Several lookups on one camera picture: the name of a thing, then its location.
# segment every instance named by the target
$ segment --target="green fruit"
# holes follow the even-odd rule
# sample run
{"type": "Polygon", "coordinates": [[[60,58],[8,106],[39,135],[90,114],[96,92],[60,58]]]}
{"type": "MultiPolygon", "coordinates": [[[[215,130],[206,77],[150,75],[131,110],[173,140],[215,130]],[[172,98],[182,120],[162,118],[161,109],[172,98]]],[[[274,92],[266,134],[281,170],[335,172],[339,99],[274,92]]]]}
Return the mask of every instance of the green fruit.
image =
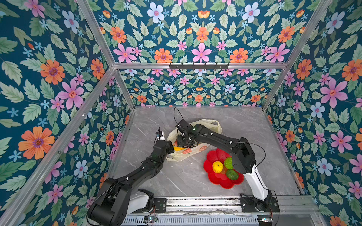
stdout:
{"type": "Polygon", "coordinates": [[[230,179],[230,180],[237,180],[239,178],[239,174],[237,172],[235,172],[234,170],[228,170],[226,171],[226,176],[230,179]]]}
{"type": "Polygon", "coordinates": [[[232,166],[232,158],[231,157],[226,158],[224,161],[224,165],[227,169],[233,169],[234,167],[232,166]]]}

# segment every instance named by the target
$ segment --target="orange flower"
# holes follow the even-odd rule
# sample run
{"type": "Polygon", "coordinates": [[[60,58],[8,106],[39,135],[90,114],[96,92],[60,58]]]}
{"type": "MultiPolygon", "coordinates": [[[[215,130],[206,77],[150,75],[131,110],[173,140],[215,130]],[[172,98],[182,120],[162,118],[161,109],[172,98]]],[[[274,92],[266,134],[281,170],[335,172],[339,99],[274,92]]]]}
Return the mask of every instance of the orange flower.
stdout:
{"type": "Polygon", "coordinates": [[[329,223],[332,226],[347,226],[344,221],[341,221],[341,219],[337,216],[331,216],[331,219],[329,220],[329,223]]]}
{"type": "Polygon", "coordinates": [[[304,59],[298,65],[298,69],[296,70],[297,78],[300,80],[304,80],[306,77],[310,75],[310,70],[312,70],[311,60],[304,59]]]}
{"type": "Polygon", "coordinates": [[[201,95],[197,95],[196,97],[195,97],[195,101],[196,102],[198,102],[198,103],[200,103],[201,101],[202,101],[202,96],[201,95]]]}
{"type": "Polygon", "coordinates": [[[141,103],[146,103],[146,102],[147,102],[147,98],[144,97],[144,96],[142,96],[142,95],[138,96],[138,97],[137,97],[137,100],[138,100],[139,102],[141,102],[141,103]]]}
{"type": "Polygon", "coordinates": [[[209,32],[206,30],[206,27],[201,27],[198,32],[196,32],[197,40],[199,40],[201,43],[205,42],[207,40],[207,36],[209,35],[209,32]]]}
{"type": "Polygon", "coordinates": [[[126,116],[126,119],[125,119],[125,124],[126,124],[126,125],[127,125],[129,119],[130,119],[130,115],[127,115],[127,116],[126,116]]]}
{"type": "Polygon", "coordinates": [[[31,43],[28,43],[30,49],[35,50],[34,46],[31,43]]]}
{"type": "Polygon", "coordinates": [[[112,144],[114,139],[114,132],[113,131],[109,131],[106,135],[106,144],[109,146],[112,144]]]}
{"type": "Polygon", "coordinates": [[[359,129],[359,132],[360,133],[356,134],[356,140],[361,142],[361,143],[358,143],[358,147],[362,150],[362,134],[361,134],[362,133],[362,128],[359,129]]]}
{"type": "Polygon", "coordinates": [[[244,50],[244,48],[240,48],[239,50],[234,50],[230,55],[231,63],[244,63],[245,60],[249,57],[247,54],[249,52],[244,50]]]}
{"type": "Polygon", "coordinates": [[[191,33],[192,33],[192,28],[190,28],[190,27],[187,28],[187,29],[186,29],[186,34],[191,34],[191,33]]]}
{"type": "Polygon", "coordinates": [[[110,17],[111,17],[111,13],[108,12],[107,10],[103,10],[102,12],[103,12],[103,15],[104,15],[105,17],[107,17],[107,18],[110,18],[110,17]]]}
{"type": "Polygon", "coordinates": [[[90,68],[93,71],[94,77],[97,77],[98,80],[100,80],[103,77],[104,68],[102,62],[100,62],[99,59],[93,59],[90,68]]]}
{"type": "Polygon", "coordinates": [[[299,181],[299,184],[301,185],[301,187],[304,188],[304,184],[302,183],[303,182],[302,176],[299,176],[298,172],[295,172],[295,175],[298,178],[298,181],[299,181]]]}
{"type": "Polygon", "coordinates": [[[288,130],[285,134],[286,134],[285,138],[287,139],[287,141],[289,143],[292,143],[294,141],[294,138],[295,138],[294,132],[291,131],[291,130],[288,130]]]}
{"type": "Polygon", "coordinates": [[[50,144],[54,144],[54,136],[51,136],[51,131],[46,128],[43,131],[43,127],[33,127],[33,132],[27,130],[21,135],[26,141],[19,142],[19,151],[25,151],[23,156],[27,159],[31,159],[35,155],[35,159],[44,157],[44,152],[48,153],[51,148],[50,144]]]}
{"type": "Polygon", "coordinates": [[[200,17],[200,18],[208,18],[210,16],[210,11],[198,11],[197,12],[197,15],[200,17]]]}
{"type": "Polygon", "coordinates": [[[260,99],[261,99],[260,95],[255,95],[255,96],[250,98],[250,101],[253,102],[253,103],[256,103],[256,102],[260,101],[260,99]]]}
{"type": "Polygon", "coordinates": [[[357,59],[357,61],[351,60],[348,62],[348,65],[344,66],[342,77],[345,78],[346,81],[356,81],[358,76],[362,76],[362,60],[357,59]]]}
{"type": "Polygon", "coordinates": [[[219,34],[219,33],[220,33],[220,29],[218,29],[217,27],[214,27],[213,33],[214,33],[214,34],[219,34]]]}
{"type": "Polygon", "coordinates": [[[78,213],[78,210],[79,210],[79,206],[74,207],[72,214],[76,215],[78,213]]]}
{"type": "Polygon", "coordinates": [[[299,11],[296,13],[296,17],[299,18],[299,17],[303,16],[304,12],[305,12],[304,9],[299,10],[299,11]]]}
{"type": "Polygon", "coordinates": [[[119,27],[111,28],[111,35],[113,39],[116,40],[118,43],[126,42],[127,36],[123,30],[120,30],[119,27]]]}
{"type": "Polygon", "coordinates": [[[99,184],[99,189],[101,189],[101,187],[102,187],[104,181],[106,180],[106,178],[107,178],[107,173],[105,172],[105,173],[103,174],[101,180],[100,180],[101,183],[99,184]]]}
{"type": "Polygon", "coordinates": [[[48,83],[53,83],[54,85],[57,85],[59,82],[63,81],[63,78],[65,78],[64,74],[64,68],[63,66],[59,66],[59,62],[54,60],[47,60],[47,64],[42,64],[40,66],[42,71],[40,71],[41,75],[45,77],[45,80],[48,83]]]}
{"type": "Polygon", "coordinates": [[[273,124],[273,119],[270,115],[268,115],[268,119],[269,119],[270,124],[273,124]]]}
{"type": "Polygon", "coordinates": [[[294,35],[294,33],[294,27],[287,26],[280,32],[280,35],[278,35],[279,42],[287,42],[292,38],[292,35],[294,35]]]}
{"type": "Polygon", "coordinates": [[[155,54],[157,63],[171,63],[172,55],[170,55],[170,51],[160,48],[160,51],[156,50],[155,54]]]}

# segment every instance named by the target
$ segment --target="lime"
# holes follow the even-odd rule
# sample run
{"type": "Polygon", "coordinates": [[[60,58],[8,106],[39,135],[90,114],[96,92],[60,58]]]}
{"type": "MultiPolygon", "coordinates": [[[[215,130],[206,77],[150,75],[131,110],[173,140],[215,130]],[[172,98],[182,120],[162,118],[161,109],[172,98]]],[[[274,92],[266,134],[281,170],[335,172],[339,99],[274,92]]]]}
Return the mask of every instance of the lime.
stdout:
{"type": "Polygon", "coordinates": [[[212,169],[215,173],[220,173],[223,170],[224,166],[220,161],[216,161],[212,164],[212,169]]]}
{"type": "Polygon", "coordinates": [[[224,161],[224,165],[227,169],[233,169],[234,167],[232,166],[232,158],[231,157],[226,158],[224,161]]]}
{"type": "Polygon", "coordinates": [[[237,180],[239,178],[239,174],[237,174],[237,172],[235,172],[234,170],[228,170],[226,172],[226,176],[230,179],[230,180],[237,180]]]}

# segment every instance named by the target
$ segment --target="plastic bag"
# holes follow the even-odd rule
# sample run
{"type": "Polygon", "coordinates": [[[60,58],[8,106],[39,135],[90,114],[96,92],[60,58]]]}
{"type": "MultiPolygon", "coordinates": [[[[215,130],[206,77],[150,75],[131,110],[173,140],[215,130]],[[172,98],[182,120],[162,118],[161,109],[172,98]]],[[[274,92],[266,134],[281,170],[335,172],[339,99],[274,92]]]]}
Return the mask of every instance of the plastic bag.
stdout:
{"type": "MultiPolygon", "coordinates": [[[[190,123],[190,125],[195,126],[196,124],[201,124],[206,126],[207,128],[209,128],[210,130],[216,132],[216,133],[221,133],[223,130],[220,126],[219,121],[216,120],[212,120],[212,119],[201,119],[199,121],[190,123]]],[[[177,129],[174,129],[172,132],[170,132],[170,134],[167,137],[168,141],[171,141],[173,144],[176,141],[176,137],[177,137],[177,129]]],[[[197,154],[199,152],[202,152],[203,150],[205,150],[206,148],[208,148],[210,146],[210,144],[207,143],[200,143],[199,145],[197,145],[196,147],[193,148],[179,148],[179,147],[174,147],[175,152],[172,154],[169,154],[169,156],[171,156],[171,158],[166,157],[166,159],[168,161],[176,161],[176,162],[180,162],[194,154],[197,154]]]]}

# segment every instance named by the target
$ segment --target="translucent yellow plastic bag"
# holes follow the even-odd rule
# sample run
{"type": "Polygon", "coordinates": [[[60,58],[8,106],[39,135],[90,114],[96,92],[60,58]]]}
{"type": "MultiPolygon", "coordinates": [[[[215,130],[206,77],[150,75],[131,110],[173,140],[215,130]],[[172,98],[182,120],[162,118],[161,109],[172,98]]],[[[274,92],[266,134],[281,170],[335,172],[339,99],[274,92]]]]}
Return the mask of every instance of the translucent yellow plastic bag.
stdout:
{"type": "MultiPolygon", "coordinates": [[[[207,128],[209,128],[210,130],[216,132],[216,133],[221,133],[223,130],[220,126],[219,121],[216,120],[212,120],[212,119],[201,119],[199,121],[190,123],[190,125],[195,126],[196,124],[201,124],[206,126],[207,128]]],[[[175,143],[176,141],[176,137],[177,137],[177,129],[174,129],[172,132],[170,132],[170,134],[167,137],[168,141],[171,141],[172,143],[175,143]]],[[[199,145],[197,145],[196,147],[193,148],[179,148],[179,147],[174,147],[175,152],[172,154],[169,154],[169,156],[171,156],[171,158],[166,157],[166,159],[168,161],[176,161],[176,162],[180,162],[194,154],[197,154],[199,152],[202,152],[203,150],[205,150],[206,148],[208,148],[210,146],[210,144],[207,143],[201,143],[199,145]]]]}

